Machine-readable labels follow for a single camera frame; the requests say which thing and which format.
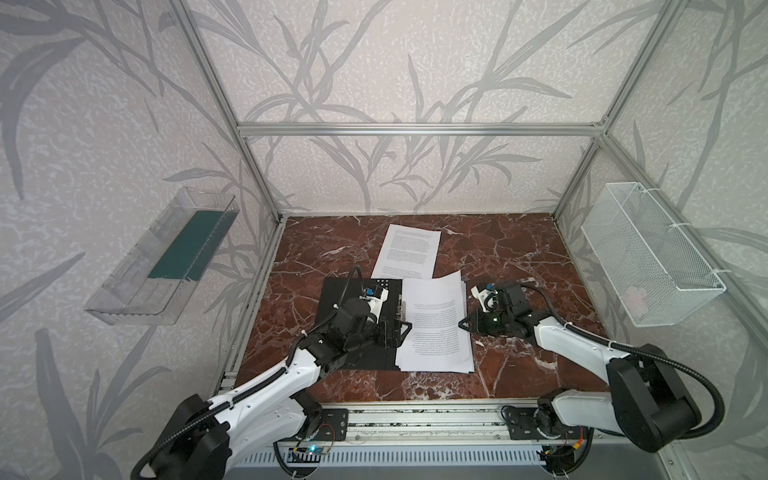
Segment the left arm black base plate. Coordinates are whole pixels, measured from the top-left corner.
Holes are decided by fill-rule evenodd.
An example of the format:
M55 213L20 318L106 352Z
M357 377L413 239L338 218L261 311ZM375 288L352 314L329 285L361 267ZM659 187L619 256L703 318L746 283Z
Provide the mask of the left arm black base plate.
M297 436L317 441L344 441L348 426L348 409L321 408L309 414Z

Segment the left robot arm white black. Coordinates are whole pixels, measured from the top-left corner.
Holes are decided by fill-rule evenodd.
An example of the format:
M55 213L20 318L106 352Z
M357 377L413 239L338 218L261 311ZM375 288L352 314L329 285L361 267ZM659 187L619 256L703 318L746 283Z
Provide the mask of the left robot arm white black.
M149 469L155 479L221 479L261 448L312 434L322 408L308 388L369 351L399 348L412 328L401 304L399 296L383 295L339 302L266 372L208 400L186 398L131 478Z

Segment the white printed paper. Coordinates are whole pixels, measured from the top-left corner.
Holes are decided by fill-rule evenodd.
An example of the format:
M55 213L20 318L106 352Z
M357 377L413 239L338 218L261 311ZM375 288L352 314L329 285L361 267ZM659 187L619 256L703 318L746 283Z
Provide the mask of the white printed paper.
M474 371L470 333L459 327L466 318L466 284L456 271L437 279L405 279L404 320L412 325L397 349L404 372Z

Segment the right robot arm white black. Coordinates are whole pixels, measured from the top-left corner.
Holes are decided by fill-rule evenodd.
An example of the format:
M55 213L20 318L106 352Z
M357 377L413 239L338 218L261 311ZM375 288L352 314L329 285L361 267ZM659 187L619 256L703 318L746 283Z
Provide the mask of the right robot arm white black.
M531 285L508 282L474 287L479 307L460 321L461 329L497 338L514 337L564 357L603 381L605 392L575 389L541 397L535 421L545 436L567 427L619 434L655 453L678 439L704 436L724 416L717 388L660 348L622 344L564 320L552 305L534 309Z

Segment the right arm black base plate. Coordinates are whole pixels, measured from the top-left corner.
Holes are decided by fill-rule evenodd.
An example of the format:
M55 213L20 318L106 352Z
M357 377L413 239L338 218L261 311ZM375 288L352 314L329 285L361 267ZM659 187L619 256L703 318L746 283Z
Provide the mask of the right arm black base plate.
M511 440L575 442L582 437L579 427L564 425L550 407L504 405L500 413Z

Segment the blue and black file folder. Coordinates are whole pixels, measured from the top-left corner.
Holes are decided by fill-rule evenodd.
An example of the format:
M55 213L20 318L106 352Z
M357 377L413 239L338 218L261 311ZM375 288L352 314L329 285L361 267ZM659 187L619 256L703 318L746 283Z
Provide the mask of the blue and black file folder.
M328 277L324 280L315 325L335 347L351 347L343 370L397 371L397 349L412 325L402 320L399 279Z

